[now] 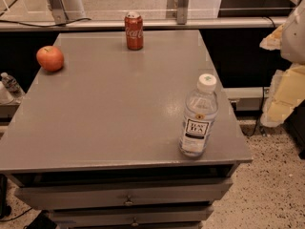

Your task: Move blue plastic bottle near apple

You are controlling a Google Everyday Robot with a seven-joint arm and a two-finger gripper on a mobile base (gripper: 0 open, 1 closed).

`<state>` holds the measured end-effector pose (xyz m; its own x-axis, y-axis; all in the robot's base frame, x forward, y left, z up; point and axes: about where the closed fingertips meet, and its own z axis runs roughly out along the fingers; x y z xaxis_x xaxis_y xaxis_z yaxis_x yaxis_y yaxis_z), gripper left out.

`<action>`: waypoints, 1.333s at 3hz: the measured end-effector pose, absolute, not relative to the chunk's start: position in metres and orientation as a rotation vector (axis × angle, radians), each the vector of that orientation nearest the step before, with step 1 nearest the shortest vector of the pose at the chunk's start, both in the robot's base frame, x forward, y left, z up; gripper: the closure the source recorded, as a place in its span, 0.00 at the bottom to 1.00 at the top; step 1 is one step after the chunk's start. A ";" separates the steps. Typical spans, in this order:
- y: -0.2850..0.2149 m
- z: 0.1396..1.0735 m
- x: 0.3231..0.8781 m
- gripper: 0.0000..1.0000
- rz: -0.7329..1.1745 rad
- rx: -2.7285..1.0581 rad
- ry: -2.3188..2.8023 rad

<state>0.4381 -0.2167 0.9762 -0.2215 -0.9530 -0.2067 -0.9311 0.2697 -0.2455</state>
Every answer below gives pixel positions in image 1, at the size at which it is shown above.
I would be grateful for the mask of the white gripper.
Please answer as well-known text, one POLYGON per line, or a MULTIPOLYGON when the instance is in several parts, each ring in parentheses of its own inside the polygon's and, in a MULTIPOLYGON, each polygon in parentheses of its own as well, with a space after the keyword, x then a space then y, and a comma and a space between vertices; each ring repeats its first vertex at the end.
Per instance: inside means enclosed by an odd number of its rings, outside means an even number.
POLYGON ((278 26, 259 44, 265 50, 279 50, 293 64, 288 70, 276 70, 263 106, 260 122, 265 127, 282 124, 305 100, 305 0, 292 11, 284 25, 278 26))

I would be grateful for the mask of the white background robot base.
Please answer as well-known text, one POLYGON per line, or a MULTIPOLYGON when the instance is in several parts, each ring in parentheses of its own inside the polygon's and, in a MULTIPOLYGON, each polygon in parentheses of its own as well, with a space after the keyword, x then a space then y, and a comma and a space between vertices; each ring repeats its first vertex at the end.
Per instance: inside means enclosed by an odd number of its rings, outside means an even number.
POLYGON ((82 0, 47 0, 47 5, 56 24, 86 17, 82 0))

